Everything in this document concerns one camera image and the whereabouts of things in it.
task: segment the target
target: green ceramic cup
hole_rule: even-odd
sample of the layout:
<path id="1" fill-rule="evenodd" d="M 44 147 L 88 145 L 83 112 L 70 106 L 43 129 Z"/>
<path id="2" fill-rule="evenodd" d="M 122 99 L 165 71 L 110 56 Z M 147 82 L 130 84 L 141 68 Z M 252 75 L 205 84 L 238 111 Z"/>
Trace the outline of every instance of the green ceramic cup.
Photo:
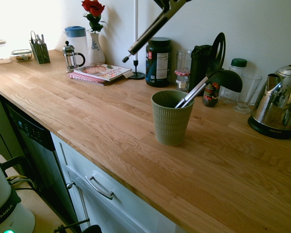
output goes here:
<path id="1" fill-rule="evenodd" d="M 187 93 L 176 90 L 159 91 L 152 95 L 152 112 L 156 139 L 168 146 L 184 139 L 194 101 L 184 108 L 175 108 Z"/>

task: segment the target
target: white candle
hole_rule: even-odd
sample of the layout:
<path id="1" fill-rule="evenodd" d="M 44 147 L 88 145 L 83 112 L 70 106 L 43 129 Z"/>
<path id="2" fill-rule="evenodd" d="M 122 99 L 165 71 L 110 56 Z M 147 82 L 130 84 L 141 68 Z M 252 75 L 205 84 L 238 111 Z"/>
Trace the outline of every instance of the white candle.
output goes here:
<path id="1" fill-rule="evenodd" d="M 134 42 L 138 39 L 138 0 L 134 0 Z M 135 53 L 134 60 L 138 60 L 138 53 Z"/>

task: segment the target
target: white appliance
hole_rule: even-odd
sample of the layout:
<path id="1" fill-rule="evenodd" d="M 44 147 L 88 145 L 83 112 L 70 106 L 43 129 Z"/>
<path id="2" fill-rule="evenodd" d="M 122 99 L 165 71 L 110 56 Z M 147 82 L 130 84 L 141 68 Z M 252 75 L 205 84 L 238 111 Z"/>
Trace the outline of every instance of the white appliance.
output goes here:
<path id="1" fill-rule="evenodd" d="M 14 188 L 7 182 L 0 168 L 0 233 L 32 233 L 33 213 L 21 203 Z"/>

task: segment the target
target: magazine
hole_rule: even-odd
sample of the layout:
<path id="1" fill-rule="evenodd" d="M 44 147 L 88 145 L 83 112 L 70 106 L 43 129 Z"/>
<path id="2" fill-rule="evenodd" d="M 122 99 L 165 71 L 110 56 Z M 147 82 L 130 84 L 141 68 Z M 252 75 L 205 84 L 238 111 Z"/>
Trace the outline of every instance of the magazine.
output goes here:
<path id="1" fill-rule="evenodd" d="M 110 83 L 110 81 L 104 80 L 104 79 L 98 79 L 98 78 L 94 78 L 85 74 L 79 74 L 76 72 L 72 72 L 72 73 L 68 73 L 67 74 L 68 77 L 72 78 L 72 79 L 78 79 L 78 80 L 82 80 L 82 81 L 86 81 L 86 82 L 90 82 L 90 83 L 96 83 L 99 85 L 107 85 Z"/>
<path id="2" fill-rule="evenodd" d="M 74 69 L 74 72 L 107 81 L 114 80 L 121 75 L 124 75 L 125 78 L 134 75 L 131 68 L 117 67 L 101 63 L 87 67 L 79 67 Z"/>

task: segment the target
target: dishwasher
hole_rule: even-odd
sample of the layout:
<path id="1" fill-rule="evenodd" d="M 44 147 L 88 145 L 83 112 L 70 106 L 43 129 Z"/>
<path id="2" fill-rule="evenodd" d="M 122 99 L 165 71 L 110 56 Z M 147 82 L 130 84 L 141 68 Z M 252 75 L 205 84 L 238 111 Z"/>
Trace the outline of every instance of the dishwasher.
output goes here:
<path id="1" fill-rule="evenodd" d="M 5 98 L 1 97 L 1 102 L 34 169 L 37 193 L 64 222 L 77 222 L 50 131 Z"/>

